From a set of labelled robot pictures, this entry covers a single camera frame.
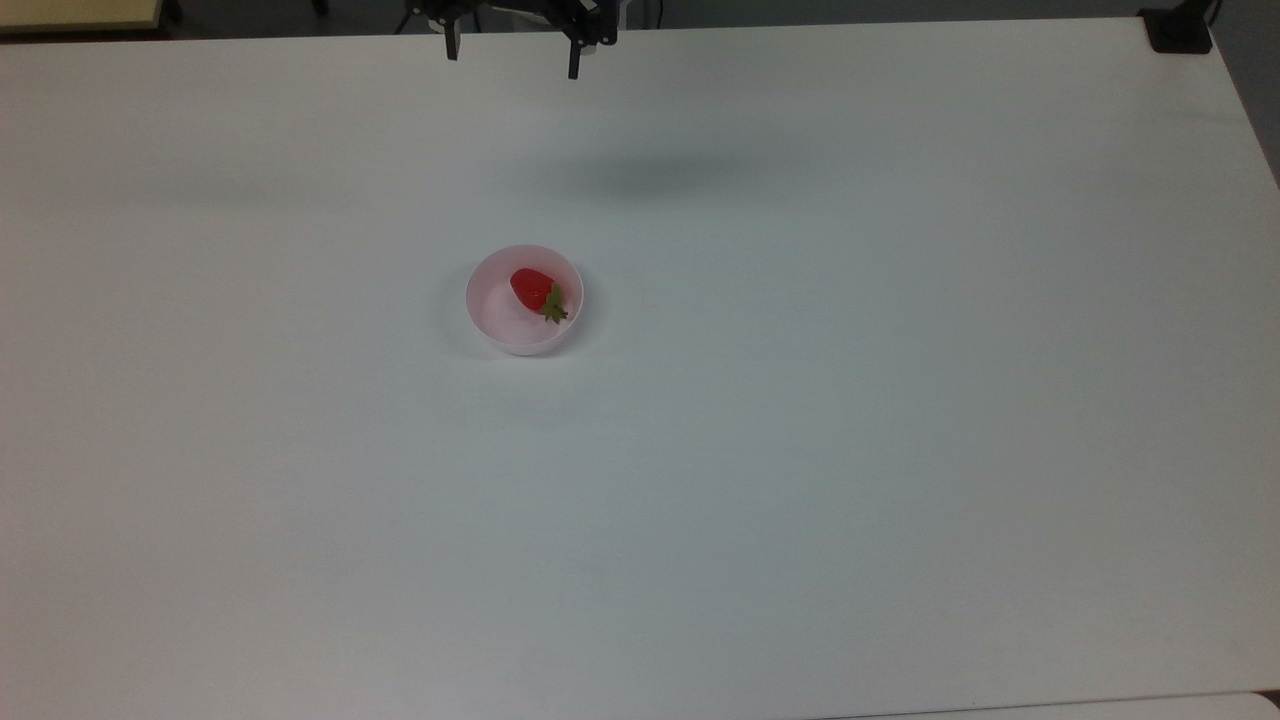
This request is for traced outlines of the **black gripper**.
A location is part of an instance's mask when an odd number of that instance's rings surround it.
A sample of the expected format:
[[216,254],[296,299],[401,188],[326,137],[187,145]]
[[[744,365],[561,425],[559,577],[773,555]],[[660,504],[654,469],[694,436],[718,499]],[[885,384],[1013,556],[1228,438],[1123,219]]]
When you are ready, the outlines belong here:
[[620,1],[406,1],[404,13],[445,37],[451,61],[460,59],[463,22],[475,15],[504,15],[516,29],[558,32],[570,42],[570,79],[579,78],[584,49],[614,45],[621,28]]

